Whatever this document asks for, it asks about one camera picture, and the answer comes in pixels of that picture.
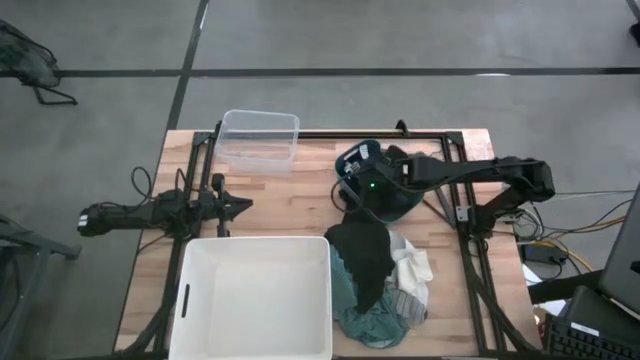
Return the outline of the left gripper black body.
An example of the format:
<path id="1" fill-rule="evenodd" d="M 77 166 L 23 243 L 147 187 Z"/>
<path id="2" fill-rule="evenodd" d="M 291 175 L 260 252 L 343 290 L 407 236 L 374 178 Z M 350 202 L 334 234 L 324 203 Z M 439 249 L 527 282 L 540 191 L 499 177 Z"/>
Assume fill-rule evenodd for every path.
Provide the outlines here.
<path id="1" fill-rule="evenodd" d="M 228 202 L 228 193 L 225 190 L 225 177 L 221 173 L 214 173 L 211 182 L 212 189 L 202 191 L 199 194 L 201 207 L 201 219 L 217 219 L 217 235 L 229 236 L 227 223 L 234 218 L 232 206 Z"/>

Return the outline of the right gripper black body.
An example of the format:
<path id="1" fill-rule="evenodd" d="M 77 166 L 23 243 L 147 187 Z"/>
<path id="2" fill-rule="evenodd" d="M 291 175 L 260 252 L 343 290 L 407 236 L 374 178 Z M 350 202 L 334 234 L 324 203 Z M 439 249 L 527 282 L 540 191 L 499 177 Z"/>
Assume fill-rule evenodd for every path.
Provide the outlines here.
<path id="1" fill-rule="evenodd" d="M 376 165 L 390 165 L 394 160 L 405 158 L 407 154 L 399 147 L 391 145 L 382 150 L 370 145 L 370 156 L 357 172 L 357 189 L 362 205 L 368 209 L 400 209 L 407 203 L 407 196 L 393 185 Z"/>

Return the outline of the black power adapter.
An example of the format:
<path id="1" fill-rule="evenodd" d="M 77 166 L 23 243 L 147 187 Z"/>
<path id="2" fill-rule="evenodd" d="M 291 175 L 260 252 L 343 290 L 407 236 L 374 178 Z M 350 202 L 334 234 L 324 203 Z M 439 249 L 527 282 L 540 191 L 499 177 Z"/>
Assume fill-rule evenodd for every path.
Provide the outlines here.
<path id="1" fill-rule="evenodd" d="M 565 251 L 554 246 L 523 245 L 520 248 L 522 260 L 551 265 L 563 265 L 568 256 Z"/>

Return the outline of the grey laptop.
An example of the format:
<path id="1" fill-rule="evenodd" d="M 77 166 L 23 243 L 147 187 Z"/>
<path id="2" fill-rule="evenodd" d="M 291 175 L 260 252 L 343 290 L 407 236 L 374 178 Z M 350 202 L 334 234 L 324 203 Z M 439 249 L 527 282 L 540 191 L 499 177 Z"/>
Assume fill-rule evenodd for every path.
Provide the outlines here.
<path id="1" fill-rule="evenodd" d="M 640 183 L 601 274 L 599 287 L 640 315 Z"/>

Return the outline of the grey metal stand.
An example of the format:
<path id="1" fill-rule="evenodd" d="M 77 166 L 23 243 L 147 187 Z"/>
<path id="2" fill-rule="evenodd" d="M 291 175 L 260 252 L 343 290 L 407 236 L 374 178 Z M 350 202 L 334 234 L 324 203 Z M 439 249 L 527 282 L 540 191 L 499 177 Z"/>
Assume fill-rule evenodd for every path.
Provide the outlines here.
<path id="1" fill-rule="evenodd" d="M 80 251 L 0 215 L 0 360 L 13 360 L 49 257 L 76 260 Z"/>

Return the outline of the clear plastic bin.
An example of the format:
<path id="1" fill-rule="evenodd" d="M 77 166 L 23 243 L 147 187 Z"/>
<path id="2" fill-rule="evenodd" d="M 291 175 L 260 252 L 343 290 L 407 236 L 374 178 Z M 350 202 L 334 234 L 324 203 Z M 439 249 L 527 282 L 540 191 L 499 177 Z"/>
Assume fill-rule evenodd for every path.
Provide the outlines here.
<path id="1" fill-rule="evenodd" d="M 229 110 L 221 121 L 214 154 L 235 172 L 289 174 L 299 130 L 300 119 L 294 114 Z"/>

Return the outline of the grey striped sock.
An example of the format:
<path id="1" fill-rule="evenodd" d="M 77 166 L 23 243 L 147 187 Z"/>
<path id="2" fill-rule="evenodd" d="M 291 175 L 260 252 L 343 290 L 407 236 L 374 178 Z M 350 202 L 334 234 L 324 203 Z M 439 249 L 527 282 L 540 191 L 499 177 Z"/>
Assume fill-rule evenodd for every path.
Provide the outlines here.
<path id="1" fill-rule="evenodd" d="M 428 317 L 427 305 L 420 298 L 389 284 L 387 289 L 391 293 L 391 304 L 398 315 L 405 319 L 410 326 L 423 324 Z"/>

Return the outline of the teal cloth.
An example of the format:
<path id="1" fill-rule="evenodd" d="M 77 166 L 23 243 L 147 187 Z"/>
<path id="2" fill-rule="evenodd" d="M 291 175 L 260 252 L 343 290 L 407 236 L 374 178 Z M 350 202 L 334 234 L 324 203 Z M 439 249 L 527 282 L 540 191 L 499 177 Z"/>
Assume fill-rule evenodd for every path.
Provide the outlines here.
<path id="1" fill-rule="evenodd" d="M 409 325 L 393 304 L 392 290 L 384 286 L 382 296 L 364 314 L 356 310 L 357 286 L 334 246 L 329 247 L 332 317 L 347 338 L 373 349 L 399 345 Z"/>

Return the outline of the black cloth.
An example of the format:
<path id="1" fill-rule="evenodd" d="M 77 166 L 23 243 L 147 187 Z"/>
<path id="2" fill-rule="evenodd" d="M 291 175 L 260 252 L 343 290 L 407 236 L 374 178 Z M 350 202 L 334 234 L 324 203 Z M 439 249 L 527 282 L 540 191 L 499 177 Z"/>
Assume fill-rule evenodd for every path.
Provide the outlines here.
<path id="1" fill-rule="evenodd" d="M 347 213 L 324 236 L 356 286 L 356 311 L 365 314 L 382 297 L 385 280 L 395 268 L 388 228 L 366 214 Z"/>

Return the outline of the teal plastic bin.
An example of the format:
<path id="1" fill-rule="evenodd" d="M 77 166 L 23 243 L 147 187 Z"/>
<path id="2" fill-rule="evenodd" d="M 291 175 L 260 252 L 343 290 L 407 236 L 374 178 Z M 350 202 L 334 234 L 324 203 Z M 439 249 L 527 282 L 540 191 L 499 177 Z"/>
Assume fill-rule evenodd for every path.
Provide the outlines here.
<path id="1" fill-rule="evenodd" d="M 366 139 L 361 142 L 367 142 L 369 145 L 377 145 L 382 150 L 388 148 L 383 148 L 381 144 L 374 139 Z M 339 188 L 338 196 L 345 202 L 345 207 L 343 211 L 347 213 L 356 213 L 360 212 L 361 214 L 368 215 L 372 220 L 378 221 L 383 224 L 390 224 L 398 221 L 403 216 L 405 216 L 409 211 L 415 208 L 424 198 L 422 193 L 411 193 L 404 190 L 401 190 L 396 183 L 399 183 L 399 180 L 394 179 L 393 171 L 387 172 L 386 174 L 382 173 L 382 170 L 386 170 L 391 167 L 394 160 L 390 165 L 376 165 L 375 168 L 382 173 L 393 185 L 395 185 L 403 194 L 407 196 L 407 203 L 400 209 L 368 209 L 362 205 L 362 202 L 359 198 L 359 191 L 357 189 L 357 181 L 355 178 L 357 177 L 357 172 L 352 174 L 342 175 L 340 170 L 337 169 L 338 158 L 339 155 L 334 162 L 334 169 L 336 171 L 337 176 L 337 187 Z"/>

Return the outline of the black aluminium frame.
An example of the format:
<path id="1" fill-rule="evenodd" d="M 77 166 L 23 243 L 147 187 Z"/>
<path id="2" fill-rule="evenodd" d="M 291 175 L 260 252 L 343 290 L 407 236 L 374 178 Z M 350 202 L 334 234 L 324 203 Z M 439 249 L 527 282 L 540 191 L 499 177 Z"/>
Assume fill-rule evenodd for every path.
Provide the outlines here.
<path id="1" fill-rule="evenodd" d="M 198 131 L 174 130 L 166 137 L 160 165 L 156 175 L 156 190 L 174 185 L 177 168 L 186 171 L 191 152 L 193 133 Z M 487 129 L 416 130 L 409 137 L 398 130 L 308 130 L 299 133 L 297 153 L 290 175 L 240 173 L 213 160 L 212 173 L 225 174 L 226 185 L 235 196 L 251 198 L 254 205 L 237 220 L 230 223 L 232 236 L 260 235 L 322 235 L 325 230 L 343 218 L 328 194 L 336 181 L 334 162 L 356 142 L 366 138 L 402 148 L 407 153 L 434 153 L 442 157 L 441 143 L 426 138 L 429 133 L 448 133 L 466 143 L 490 141 Z M 428 318 L 425 323 L 412 327 L 397 346 L 386 349 L 369 348 L 347 338 L 334 322 L 333 351 L 340 358 L 407 358 L 418 356 L 476 356 L 479 354 L 469 305 L 460 241 L 456 231 L 439 218 L 426 205 L 419 205 L 408 215 L 394 223 L 394 229 L 403 234 L 416 248 L 425 248 L 435 278 L 429 282 Z M 493 253 L 506 249 L 507 255 L 487 255 L 490 270 L 500 269 L 506 274 L 507 265 L 515 264 L 515 245 L 512 237 L 495 235 L 490 242 Z"/>

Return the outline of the clear plastic bag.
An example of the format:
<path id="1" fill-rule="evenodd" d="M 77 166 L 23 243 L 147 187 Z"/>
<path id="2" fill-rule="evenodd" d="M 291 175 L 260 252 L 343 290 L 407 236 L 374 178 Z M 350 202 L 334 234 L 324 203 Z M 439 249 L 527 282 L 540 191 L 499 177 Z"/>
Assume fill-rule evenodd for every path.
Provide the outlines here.
<path id="1" fill-rule="evenodd" d="M 490 141 L 474 141 L 465 144 L 466 157 L 469 161 L 490 161 L 496 158 Z"/>

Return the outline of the black mesh chair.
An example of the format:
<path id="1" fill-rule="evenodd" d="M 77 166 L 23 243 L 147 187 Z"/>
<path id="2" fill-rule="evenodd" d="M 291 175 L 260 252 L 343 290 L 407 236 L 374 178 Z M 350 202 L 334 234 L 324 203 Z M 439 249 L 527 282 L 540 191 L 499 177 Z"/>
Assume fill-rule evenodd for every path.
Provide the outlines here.
<path id="1" fill-rule="evenodd" d="M 0 71 L 30 88 L 41 105 L 77 106 L 75 97 L 56 90 L 61 77 L 51 50 L 0 19 Z"/>

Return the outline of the white woven plastic basket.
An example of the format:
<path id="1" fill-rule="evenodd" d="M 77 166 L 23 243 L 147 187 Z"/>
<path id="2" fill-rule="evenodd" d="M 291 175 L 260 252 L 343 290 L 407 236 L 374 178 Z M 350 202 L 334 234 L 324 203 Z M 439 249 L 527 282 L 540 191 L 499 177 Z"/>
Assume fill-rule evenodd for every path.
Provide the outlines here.
<path id="1" fill-rule="evenodd" d="M 323 237 L 190 241 L 168 360 L 331 360 L 330 264 Z"/>

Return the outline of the black keyboard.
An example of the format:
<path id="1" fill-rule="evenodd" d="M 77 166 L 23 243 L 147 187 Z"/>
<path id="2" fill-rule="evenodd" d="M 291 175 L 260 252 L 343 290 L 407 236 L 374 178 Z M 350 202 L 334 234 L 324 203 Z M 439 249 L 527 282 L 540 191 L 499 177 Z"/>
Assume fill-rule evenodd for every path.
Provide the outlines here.
<path id="1" fill-rule="evenodd" d="M 640 360 L 640 343 L 547 314 L 544 348 L 549 355 L 590 360 Z"/>

